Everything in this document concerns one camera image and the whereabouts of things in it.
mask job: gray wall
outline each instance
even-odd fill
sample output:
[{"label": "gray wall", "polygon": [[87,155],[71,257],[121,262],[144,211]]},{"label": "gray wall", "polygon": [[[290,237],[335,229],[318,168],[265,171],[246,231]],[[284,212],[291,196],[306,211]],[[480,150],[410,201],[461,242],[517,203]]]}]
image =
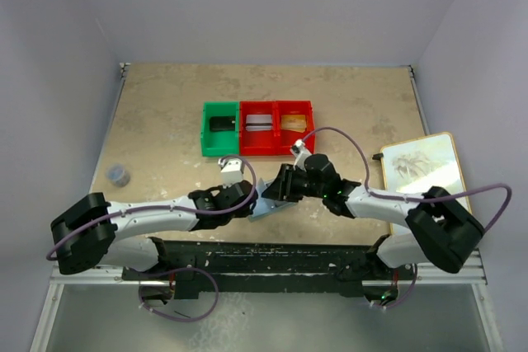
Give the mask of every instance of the gray wall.
[{"label": "gray wall", "polygon": [[0,340],[28,350],[50,221],[87,193],[118,87],[88,0],[0,0]]},{"label": "gray wall", "polygon": [[[469,187],[506,181],[510,208],[482,253],[499,323],[511,351],[528,335],[528,0],[455,0],[420,58],[417,84],[433,132],[455,135]],[[488,221],[502,193],[472,199]]]},{"label": "gray wall", "polygon": [[453,0],[91,0],[118,58],[416,62]]}]

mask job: beige table surface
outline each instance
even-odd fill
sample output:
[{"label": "beige table surface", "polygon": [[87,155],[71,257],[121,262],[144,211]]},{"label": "beige table surface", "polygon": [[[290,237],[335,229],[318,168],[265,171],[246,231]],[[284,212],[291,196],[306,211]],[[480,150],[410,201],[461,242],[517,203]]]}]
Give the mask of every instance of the beige table surface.
[{"label": "beige table surface", "polygon": [[[386,144],[423,136],[406,68],[133,64],[92,191],[102,191],[108,200],[139,202],[218,185],[216,159],[200,153],[203,102],[274,100],[312,101],[316,127],[343,129],[367,157]],[[319,133],[316,151],[327,154],[342,177],[364,179],[359,156],[342,136]],[[273,179],[282,162],[293,162],[293,157],[249,159],[264,180]],[[126,187],[114,187],[105,178],[105,169],[116,162],[131,174]],[[382,188],[380,164],[370,165],[371,185]],[[197,241],[371,244],[388,231],[385,222],[337,217],[320,200],[303,199],[253,223],[236,218],[216,230],[156,235]]]}]

